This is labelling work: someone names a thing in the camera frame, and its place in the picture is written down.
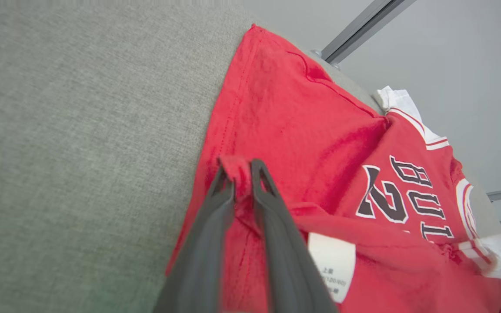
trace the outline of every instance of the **gray upholstery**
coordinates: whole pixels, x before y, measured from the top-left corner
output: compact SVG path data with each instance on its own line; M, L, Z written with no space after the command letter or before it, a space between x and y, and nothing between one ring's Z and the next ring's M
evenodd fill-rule
M475 175L469 172L468 168L463 168L463 174L465 174L467 180L473 185L469 200L475 221L477 222L477 234L479 236L491 236L501 233L501 224L490 199L481 188L481 184L475 178Z
M151 311L253 22L238 7L0 5L0 313Z

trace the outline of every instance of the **care label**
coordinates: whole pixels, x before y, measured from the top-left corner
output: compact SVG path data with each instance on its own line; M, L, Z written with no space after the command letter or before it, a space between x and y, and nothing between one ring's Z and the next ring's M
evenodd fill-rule
M332 299L342 303L353 278L355 245L330 236L309 233L308 251Z

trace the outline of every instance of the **bulls jersey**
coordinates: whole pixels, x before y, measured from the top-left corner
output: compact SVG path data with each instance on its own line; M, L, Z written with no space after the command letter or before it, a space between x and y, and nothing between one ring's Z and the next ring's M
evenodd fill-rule
M292 44L253 26L212 112L193 196L168 268L220 158L235 181L225 311L267 312L266 264L248 162L262 159L304 234L353 243L342 312L501 312L501 280L458 249L477 237L471 185L445 137L398 108L381 116Z

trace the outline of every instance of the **red jersey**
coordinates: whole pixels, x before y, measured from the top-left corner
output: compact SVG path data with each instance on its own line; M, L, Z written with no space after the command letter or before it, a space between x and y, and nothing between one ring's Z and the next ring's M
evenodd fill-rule
M262 159L304 234L356 245L342 312L501 312L501 280L455 244L476 238L471 185L445 137L400 109L381 116L292 44L253 26L212 112L193 197L168 269L217 171L235 180L225 238L225 311L267 312L248 161Z

